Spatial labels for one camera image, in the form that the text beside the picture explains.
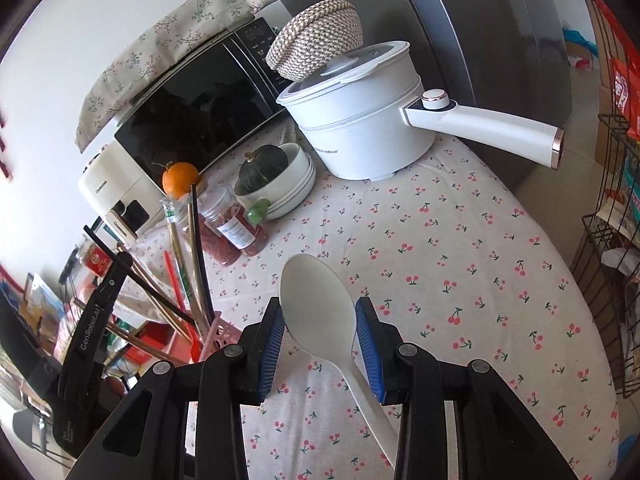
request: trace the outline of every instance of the floral cloth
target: floral cloth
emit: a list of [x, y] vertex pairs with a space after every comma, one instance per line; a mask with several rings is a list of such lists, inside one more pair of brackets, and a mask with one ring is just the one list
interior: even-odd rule
[[82, 104], [80, 153], [111, 118], [204, 41], [277, 0], [188, 0], [131, 43], [100, 75]]
[[[278, 140], [276, 131], [251, 138], [216, 177], [235, 182], [242, 153]], [[420, 160], [375, 183], [334, 177], [300, 142], [318, 169], [306, 200], [267, 224], [271, 242], [258, 255], [209, 262], [223, 318], [241, 328], [260, 321], [286, 259], [313, 254], [406, 341], [443, 361], [489, 361], [580, 480], [609, 478], [618, 408], [600, 337], [558, 252], [513, 195], [455, 137], [437, 136]], [[166, 282], [163, 245], [157, 231], [134, 253]], [[401, 406], [386, 412], [398, 427]], [[194, 421], [192, 410], [191, 453]], [[260, 408], [244, 407], [242, 421], [252, 479], [392, 478], [340, 374], [289, 335], [271, 393]]]

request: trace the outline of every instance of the cherry print tablecloth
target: cherry print tablecloth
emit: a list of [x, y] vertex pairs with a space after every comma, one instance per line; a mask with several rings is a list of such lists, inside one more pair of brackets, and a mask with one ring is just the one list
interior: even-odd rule
[[[251, 138], [215, 178], [233, 183], [241, 154], [277, 144], [278, 134]], [[241, 328], [260, 321], [286, 259], [313, 254], [405, 340], [440, 360], [489, 361], [578, 478], [607, 479], [618, 410], [600, 337], [558, 252], [513, 195], [454, 137], [438, 136], [419, 161], [375, 183], [332, 176], [301, 143], [318, 168], [304, 203], [268, 224], [271, 241], [257, 256], [228, 268], [209, 262], [223, 317]], [[164, 283], [166, 242], [160, 229], [134, 249]], [[401, 407], [387, 413], [398, 427]], [[192, 412], [189, 452], [194, 420]], [[244, 407], [242, 422], [253, 480], [392, 478], [340, 374], [288, 335], [270, 395]]]

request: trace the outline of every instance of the pot knob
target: pot knob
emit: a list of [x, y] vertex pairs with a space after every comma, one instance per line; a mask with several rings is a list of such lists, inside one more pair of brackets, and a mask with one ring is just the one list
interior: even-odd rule
[[427, 90], [422, 94], [422, 106], [425, 110], [441, 110], [449, 106], [449, 96], [439, 88]]

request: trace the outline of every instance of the green pumpkin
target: green pumpkin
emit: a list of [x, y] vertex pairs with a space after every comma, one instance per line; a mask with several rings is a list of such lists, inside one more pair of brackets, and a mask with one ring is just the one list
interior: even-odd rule
[[240, 167], [236, 195], [248, 195], [262, 189], [287, 169], [287, 154], [277, 146], [265, 144], [254, 152], [244, 154], [246, 159]]

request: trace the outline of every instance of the stainless steel refrigerator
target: stainless steel refrigerator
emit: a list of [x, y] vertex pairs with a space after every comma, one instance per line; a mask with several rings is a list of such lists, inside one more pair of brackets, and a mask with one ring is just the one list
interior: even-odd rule
[[[319, 0], [283, 0], [293, 15]], [[365, 44], [405, 40], [425, 88], [460, 104], [562, 127], [571, 113], [569, 65], [553, 0], [347, 0]], [[514, 190], [533, 163], [472, 149]]]

